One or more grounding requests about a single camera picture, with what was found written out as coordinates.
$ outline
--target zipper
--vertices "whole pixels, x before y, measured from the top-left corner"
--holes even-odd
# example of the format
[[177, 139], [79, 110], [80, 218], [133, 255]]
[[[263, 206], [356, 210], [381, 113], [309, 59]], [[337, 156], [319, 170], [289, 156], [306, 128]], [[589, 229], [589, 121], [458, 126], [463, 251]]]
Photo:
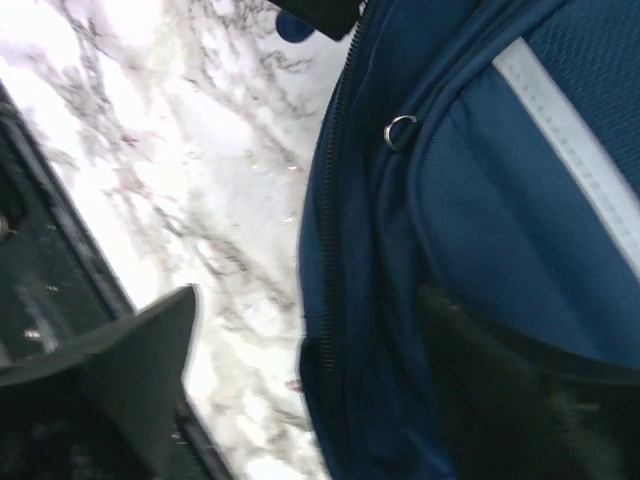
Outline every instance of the zipper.
[[343, 466], [345, 466], [348, 459], [348, 446], [346, 444], [346, 435], [341, 435], [345, 431], [344, 412], [342, 412], [342, 402], [338, 395], [340, 378], [339, 371], [336, 368], [336, 351], [338, 350], [336, 323], [340, 312], [340, 251], [337, 227], [338, 167], [343, 145], [346, 107], [352, 95], [351, 87], [353, 82], [351, 80], [354, 75], [354, 67], [360, 57], [364, 32], [371, 23], [378, 3], [379, 0], [368, 0], [366, 2], [347, 53], [345, 66], [338, 81], [323, 178], [324, 190], [321, 210], [321, 248], [324, 267], [321, 338], [322, 385], [329, 433], [336, 448], [338, 461]]

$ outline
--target white stripe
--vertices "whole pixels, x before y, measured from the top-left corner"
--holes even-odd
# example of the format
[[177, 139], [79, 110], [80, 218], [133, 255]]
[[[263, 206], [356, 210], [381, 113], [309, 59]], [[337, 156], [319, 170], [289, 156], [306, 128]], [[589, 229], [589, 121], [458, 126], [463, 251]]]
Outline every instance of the white stripe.
[[640, 203], [617, 166], [527, 43], [493, 61], [640, 280]]

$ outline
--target metal ring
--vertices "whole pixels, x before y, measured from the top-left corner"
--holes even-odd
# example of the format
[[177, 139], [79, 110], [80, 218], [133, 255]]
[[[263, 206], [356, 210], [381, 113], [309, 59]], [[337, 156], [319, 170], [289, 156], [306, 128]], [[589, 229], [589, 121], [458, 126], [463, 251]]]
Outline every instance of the metal ring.
[[411, 120], [411, 123], [416, 123], [418, 121], [418, 118], [415, 117], [414, 115], [401, 115], [399, 117], [394, 118], [391, 123], [389, 125], [387, 125], [384, 129], [384, 141], [387, 142], [387, 145], [389, 145], [389, 148], [391, 150], [393, 150], [394, 152], [398, 151], [397, 147], [393, 144], [393, 141], [391, 140], [391, 129], [393, 128], [393, 126], [402, 121], [402, 120]]

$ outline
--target blue backpack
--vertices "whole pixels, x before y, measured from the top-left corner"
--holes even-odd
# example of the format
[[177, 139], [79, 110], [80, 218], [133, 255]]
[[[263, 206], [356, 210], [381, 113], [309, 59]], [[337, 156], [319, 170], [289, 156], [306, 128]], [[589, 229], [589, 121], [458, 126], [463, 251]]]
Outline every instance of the blue backpack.
[[639, 479], [640, 3], [357, 23], [299, 247], [330, 475]]

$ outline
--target marble floor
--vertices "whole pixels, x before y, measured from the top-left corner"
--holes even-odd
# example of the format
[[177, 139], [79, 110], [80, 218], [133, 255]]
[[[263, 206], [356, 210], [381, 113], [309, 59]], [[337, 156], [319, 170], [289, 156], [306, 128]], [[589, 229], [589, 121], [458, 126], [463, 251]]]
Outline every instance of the marble floor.
[[2, 0], [0, 78], [137, 307], [200, 285], [189, 394], [239, 479], [324, 478], [298, 219], [346, 45], [262, 0]]

